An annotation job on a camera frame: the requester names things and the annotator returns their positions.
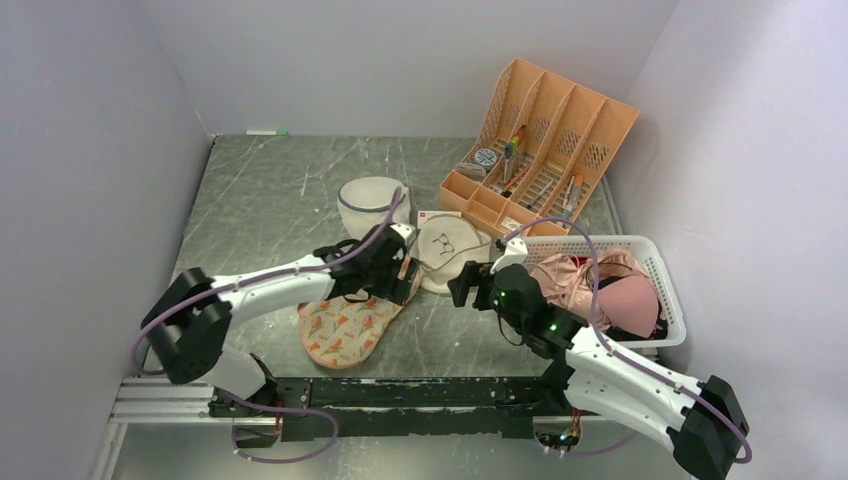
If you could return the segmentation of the white plastic laundry basket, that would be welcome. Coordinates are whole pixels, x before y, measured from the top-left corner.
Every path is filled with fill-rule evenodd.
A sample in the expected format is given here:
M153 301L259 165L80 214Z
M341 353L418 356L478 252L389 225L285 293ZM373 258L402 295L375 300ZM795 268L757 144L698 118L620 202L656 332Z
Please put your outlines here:
M594 268L599 268L598 254L610 249L630 252L652 283L661 306L659 329L649 338L642 340L616 340L631 349L649 349L677 346L686 338L686 326L682 309L674 290L670 274L659 250L649 239L637 235L591 235L584 238L574 236L515 236L504 242L504 254L496 260L498 267L520 264L531 272L540 262L556 254L572 253L578 257L590 257ZM605 333L608 320L598 306L598 326Z

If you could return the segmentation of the orange plastic file organizer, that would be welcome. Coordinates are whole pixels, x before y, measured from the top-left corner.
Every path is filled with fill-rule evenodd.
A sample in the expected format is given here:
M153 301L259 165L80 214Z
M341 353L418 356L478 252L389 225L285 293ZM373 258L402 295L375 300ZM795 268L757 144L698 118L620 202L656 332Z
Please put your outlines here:
M516 58L497 80L473 147L442 181L440 205L490 234L549 216L551 222L529 228L527 235L565 235L639 116L630 105ZM503 150L513 136L519 139L513 175L504 183ZM499 155L489 172L473 161L479 148ZM582 196L565 217L564 196L574 174L583 175Z

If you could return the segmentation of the small white red card box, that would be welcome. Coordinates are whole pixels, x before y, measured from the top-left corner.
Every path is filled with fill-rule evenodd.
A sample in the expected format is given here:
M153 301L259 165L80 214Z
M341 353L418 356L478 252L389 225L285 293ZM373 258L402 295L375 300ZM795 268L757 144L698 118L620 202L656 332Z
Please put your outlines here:
M419 210L416 214L416 227L421 229L428 221L441 216L461 217L459 211Z

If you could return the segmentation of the pink satin bra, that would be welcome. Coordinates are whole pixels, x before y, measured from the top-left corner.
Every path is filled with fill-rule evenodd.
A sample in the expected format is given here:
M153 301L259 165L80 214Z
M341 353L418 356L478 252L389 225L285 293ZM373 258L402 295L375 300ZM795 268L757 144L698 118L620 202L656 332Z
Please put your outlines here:
M624 249L610 249L598 254L600 279L612 276L629 276L633 272L644 274L635 257ZM548 304L552 304L588 320L594 261L576 254L556 254L540 262L531 272Z

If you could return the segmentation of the multicolour marker pen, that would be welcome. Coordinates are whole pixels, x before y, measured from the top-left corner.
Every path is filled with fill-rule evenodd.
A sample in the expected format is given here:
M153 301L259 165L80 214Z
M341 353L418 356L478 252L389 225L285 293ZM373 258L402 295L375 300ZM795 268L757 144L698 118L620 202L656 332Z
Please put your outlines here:
M514 168L514 156L518 141L518 137L513 136L504 146L502 170L502 181L504 183L508 183L512 178Z

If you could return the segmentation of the dusty pink bra cup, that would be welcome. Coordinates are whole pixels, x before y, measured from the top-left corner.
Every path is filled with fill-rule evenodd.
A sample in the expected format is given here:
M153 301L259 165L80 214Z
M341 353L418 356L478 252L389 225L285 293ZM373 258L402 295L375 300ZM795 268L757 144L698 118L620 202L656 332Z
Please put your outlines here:
M661 306L648 278L609 276L599 284L597 305L609 322L605 333L616 340L649 339L658 329Z

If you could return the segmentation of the blue white round tin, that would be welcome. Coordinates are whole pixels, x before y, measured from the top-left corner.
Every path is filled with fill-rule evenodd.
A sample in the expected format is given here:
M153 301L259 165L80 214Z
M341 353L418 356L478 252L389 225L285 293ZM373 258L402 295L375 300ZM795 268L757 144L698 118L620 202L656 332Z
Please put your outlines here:
M499 160L497 152L490 148L479 148L474 152L473 161L486 172L491 171Z

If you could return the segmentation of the orange capped pen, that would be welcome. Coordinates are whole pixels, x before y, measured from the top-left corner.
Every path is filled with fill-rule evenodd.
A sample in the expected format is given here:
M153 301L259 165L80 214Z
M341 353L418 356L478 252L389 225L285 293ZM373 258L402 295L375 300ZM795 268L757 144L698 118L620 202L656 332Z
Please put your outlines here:
M567 187L566 195L564 196L563 215L570 217L579 205L582 196L583 175L574 174L570 179Z

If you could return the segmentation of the green white marker pen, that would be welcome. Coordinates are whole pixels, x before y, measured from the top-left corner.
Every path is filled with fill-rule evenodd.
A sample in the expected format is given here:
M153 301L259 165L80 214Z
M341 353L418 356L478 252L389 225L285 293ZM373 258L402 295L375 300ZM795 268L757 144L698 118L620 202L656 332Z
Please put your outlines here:
M251 136L268 136L268 137L285 137L289 136L287 130L247 130L246 135Z

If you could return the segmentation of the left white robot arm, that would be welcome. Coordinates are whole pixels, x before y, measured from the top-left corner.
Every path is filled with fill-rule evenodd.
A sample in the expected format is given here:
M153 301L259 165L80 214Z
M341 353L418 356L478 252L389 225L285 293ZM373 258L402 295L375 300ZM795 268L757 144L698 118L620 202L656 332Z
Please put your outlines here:
M277 400L275 380L254 355L225 344L231 327L303 303L381 298L400 305L411 295L416 236L403 223L372 228L363 240L321 247L288 264L211 277L200 268L178 276L141 323L162 373L175 384L202 380L236 396L261 416Z

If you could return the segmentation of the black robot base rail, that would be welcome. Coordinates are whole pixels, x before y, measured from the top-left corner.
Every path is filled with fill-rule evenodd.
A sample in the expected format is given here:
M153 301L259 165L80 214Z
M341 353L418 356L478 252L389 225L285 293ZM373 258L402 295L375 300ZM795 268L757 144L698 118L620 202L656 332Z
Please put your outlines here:
M279 377L276 386L263 388L250 406L216 388L208 414L281 442L474 434L530 439L541 419L572 414L564 395L537 377Z

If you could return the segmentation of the white blue-trimmed mesh laundry bag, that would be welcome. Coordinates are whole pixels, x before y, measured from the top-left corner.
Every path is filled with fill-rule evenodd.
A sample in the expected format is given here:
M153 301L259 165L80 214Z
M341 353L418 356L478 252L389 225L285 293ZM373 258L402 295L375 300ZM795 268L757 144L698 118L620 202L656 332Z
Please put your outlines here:
M345 183L337 193L337 207L347 234L361 239L380 224L391 207L395 191L401 193L393 223L409 223L410 190L401 181L388 177L363 177Z

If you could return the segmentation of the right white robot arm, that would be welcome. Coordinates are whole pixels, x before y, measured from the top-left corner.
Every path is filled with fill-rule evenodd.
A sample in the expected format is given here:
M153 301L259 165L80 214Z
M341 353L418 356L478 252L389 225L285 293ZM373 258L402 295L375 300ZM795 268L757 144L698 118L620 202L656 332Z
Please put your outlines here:
M550 360L539 391L550 413L571 406L626 426L663 446L697 479L724 479L752 460L749 424L733 387L669 370L595 331L543 297L521 265L467 262L448 287L455 306L477 291L474 308L492 310L520 343Z

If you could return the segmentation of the cream embroidered mesh laundry bag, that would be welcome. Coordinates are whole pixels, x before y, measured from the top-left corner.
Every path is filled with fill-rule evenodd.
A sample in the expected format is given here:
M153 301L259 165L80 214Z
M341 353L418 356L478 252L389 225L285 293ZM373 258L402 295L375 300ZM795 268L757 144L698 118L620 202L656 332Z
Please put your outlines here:
M413 249L421 263L421 287L433 294L448 294L448 282L461 273L467 261L489 261L492 243L489 234L463 216L441 216L428 221L418 229Z

